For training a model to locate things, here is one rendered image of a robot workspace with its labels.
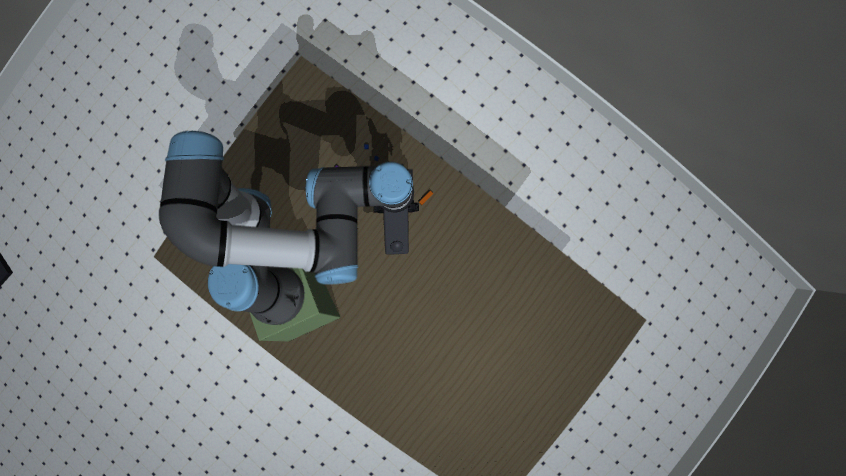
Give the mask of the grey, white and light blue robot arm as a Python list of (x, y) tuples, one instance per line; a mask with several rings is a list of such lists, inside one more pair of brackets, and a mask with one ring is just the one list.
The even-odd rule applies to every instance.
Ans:
[(317, 209), (317, 230), (273, 229), (269, 197), (237, 189), (223, 160), (222, 142), (209, 133), (183, 131), (171, 138), (160, 225), (182, 253), (216, 266), (208, 289), (217, 304), (251, 312), (265, 324), (287, 323), (302, 308), (303, 283), (288, 268), (315, 272), (321, 284), (357, 279), (358, 207), (397, 210), (412, 196), (411, 174), (396, 162), (311, 169), (306, 199)]

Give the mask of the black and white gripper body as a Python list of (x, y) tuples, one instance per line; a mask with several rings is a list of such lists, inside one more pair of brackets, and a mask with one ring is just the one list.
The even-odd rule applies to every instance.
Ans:
[[(410, 172), (411, 177), (412, 177), (412, 181), (413, 181), (413, 169), (408, 169), (408, 171)], [(410, 198), (409, 198), (409, 199), (410, 199)], [(412, 201), (412, 202), (411, 202), (411, 201)], [(411, 204), (410, 204), (410, 203), (411, 203)], [(409, 205), (409, 204), (410, 204), (410, 205)], [(381, 207), (382, 207), (382, 208), (381, 208)], [(401, 209), (397, 209), (397, 210), (391, 210), (391, 209), (387, 209), (387, 208), (385, 208), (384, 206), (376, 206), (376, 211), (378, 211), (378, 213), (383, 213), (383, 209), (384, 209), (384, 210), (386, 210), (386, 211), (388, 211), (388, 212), (394, 212), (394, 213), (395, 213), (395, 212), (401, 212), (401, 211), (405, 210), (407, 207), (408, 207), (408, 213), (410, 213), (410, 212), (414, 212), (414, 210), (415, 210), (415, 204), (414, 204), (414, 187), (412, 187), (412, 196), (411, 196), (411, 199), (410, 199), (409, 203), (408, 203), (405, 207), (403, 207), (403, 208), (401, 208)]]

